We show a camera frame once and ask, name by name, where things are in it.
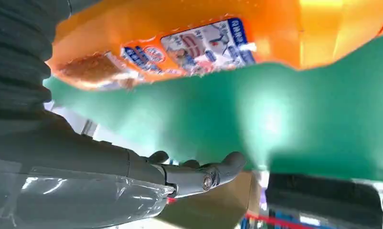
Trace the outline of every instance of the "cartoon image on label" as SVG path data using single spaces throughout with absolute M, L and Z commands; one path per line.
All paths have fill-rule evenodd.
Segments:
M 254 64 L 244 26 L 231 18 L 161 38 L 167 55 L 189 74 Z

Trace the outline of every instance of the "green surface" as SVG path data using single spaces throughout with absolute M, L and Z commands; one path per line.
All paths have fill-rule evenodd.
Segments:
M 383 37 L 327 68 L 262 64 L 203 78 L 83 92 L 51 79 L 54 100 L 179 161 L 239 150 L 249 167 L 383 180 Z

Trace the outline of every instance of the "metal joint screw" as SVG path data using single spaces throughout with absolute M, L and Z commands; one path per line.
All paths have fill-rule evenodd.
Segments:
M 205 175 L 203 179 L 203 189 L 205 191 L 210 190 L 211 186 L 213 185 L 213 179 L 210 175 Z

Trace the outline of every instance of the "brown cardboard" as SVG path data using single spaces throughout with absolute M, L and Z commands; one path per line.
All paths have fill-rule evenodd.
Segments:
M 248 211 L 259 213 L 260 187 L 252 172 L 207 193 L 180 198 L 157 216 L 185 229 L 234 229 Z

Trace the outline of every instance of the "robotic finger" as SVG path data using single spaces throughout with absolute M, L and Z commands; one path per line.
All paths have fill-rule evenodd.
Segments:
M 170 198 L 203 193 L 232 181 L 246 164 L 245 157 L 232 152 L 221 163 L 199 166 L 197 161 L 187 161 L 182 166 L 158 165 L 165 175 L 166 185 L 175 188 Z

